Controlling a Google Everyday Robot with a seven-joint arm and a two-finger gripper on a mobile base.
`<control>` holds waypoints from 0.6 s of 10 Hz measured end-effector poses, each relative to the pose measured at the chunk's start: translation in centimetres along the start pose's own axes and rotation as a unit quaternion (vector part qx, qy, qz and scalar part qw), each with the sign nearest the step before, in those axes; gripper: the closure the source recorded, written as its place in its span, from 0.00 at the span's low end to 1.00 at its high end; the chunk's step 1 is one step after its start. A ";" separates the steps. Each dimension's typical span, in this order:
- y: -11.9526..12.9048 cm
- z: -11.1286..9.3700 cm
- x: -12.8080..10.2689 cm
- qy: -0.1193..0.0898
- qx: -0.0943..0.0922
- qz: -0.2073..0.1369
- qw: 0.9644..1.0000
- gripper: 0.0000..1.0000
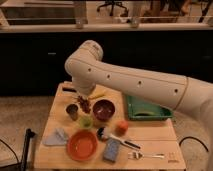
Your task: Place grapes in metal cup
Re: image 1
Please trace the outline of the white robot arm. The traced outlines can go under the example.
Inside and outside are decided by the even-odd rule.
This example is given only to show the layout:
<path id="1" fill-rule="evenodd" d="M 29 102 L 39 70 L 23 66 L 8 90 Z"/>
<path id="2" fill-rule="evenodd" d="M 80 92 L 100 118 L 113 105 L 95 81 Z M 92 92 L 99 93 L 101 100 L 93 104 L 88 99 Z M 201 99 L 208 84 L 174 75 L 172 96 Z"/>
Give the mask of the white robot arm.
<path id="1" fill-rule="evenodd" d="M 147 102 L 180 112 L 200 122 L 210 139 L 205 171 L 213 171 L 213 83 L 182 75 L 111 65 L 102 62 L 103 49 L 93 40 L 83 42 L 64 67 L 83 97 L 102 85 Z"/>

